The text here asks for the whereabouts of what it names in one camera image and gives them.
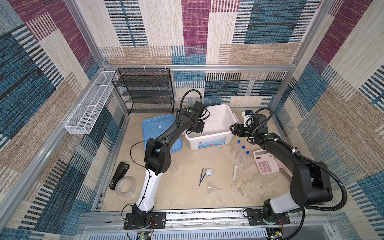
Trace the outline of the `white plastic storage bin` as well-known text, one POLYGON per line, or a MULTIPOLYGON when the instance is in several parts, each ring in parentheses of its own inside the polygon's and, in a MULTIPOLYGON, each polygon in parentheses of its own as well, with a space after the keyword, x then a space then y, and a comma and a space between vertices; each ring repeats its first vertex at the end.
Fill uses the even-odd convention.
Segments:
POLYGON ((203 135, 190 138, 186 135, 189 148, 192 151, 228 145, 234 135, 230 126, 237 124, 238 118, 228 105, 216 105, 207 107, 210 117, 205 120, 203 135))

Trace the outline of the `clear test tube rack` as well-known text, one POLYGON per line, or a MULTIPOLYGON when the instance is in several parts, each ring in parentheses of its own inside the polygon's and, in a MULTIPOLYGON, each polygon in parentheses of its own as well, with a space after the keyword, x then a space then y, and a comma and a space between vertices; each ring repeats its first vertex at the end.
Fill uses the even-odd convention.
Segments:
POLYGON ((238 146, 231 152, 231 154, 235 158, 239 168, 242 171, 247 171, 248 169, 252 168, 255 164, 251 152, 241 144, 238 144, 238 146))

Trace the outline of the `white ceramic pestle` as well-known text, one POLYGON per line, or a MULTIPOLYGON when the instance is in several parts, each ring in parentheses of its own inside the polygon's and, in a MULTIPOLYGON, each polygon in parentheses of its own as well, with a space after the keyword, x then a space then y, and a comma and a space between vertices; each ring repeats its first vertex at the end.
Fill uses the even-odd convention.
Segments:
POLYGON ((234 172, 233 172, 233 181, 235 182, 237 179, 237 172, 238 172, 239 166, 237 164, 234 165, 234 172))

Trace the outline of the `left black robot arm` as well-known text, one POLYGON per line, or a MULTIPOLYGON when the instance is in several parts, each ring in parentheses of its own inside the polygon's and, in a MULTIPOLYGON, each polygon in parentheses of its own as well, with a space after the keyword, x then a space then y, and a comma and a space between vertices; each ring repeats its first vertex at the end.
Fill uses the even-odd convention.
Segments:
POLYGON ((180 108, 176 110, 176 120, 165 130, 163 134, 146 142, 145 165, 146 176, 141 194, 137 202, 132 205, 134 223, 139 228, 153 226, 153 210, 155 206, 155 195, 163 174, 169 169, 172 163, 171 148, 183 133, 202 133, 204 129, 204 114, 208 112, 203 104, 202 94, 192 89, 187 91, 180 102, 180 108), (183 108, 183 102, 189 93, 196 92, 200 100, 192 107, 183 108))

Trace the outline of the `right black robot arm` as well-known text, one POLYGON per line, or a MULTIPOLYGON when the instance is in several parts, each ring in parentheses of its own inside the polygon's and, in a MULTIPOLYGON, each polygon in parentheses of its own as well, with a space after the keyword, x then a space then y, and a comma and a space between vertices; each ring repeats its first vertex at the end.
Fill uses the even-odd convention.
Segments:
POLYGON ((302 154, 275 133, 269 131, 267 122, 271 117, 259 110, 247 110, 245 123, 233 124, 230 130, 234 136, 247 138, 248 143, 258 145, 282 162, 292 173, 290 190, 286 194, 266 200, 262 216, 266 224, 275 223, 280 217, 291 212, 318 210, 334 212, 342 209, 348 201, 347 189, 342 181, 323 162, 316 162, 302 154), (342 198, 333 207, 320 207, 320 203, 333 199, 331 180, 339 186, 342 198))

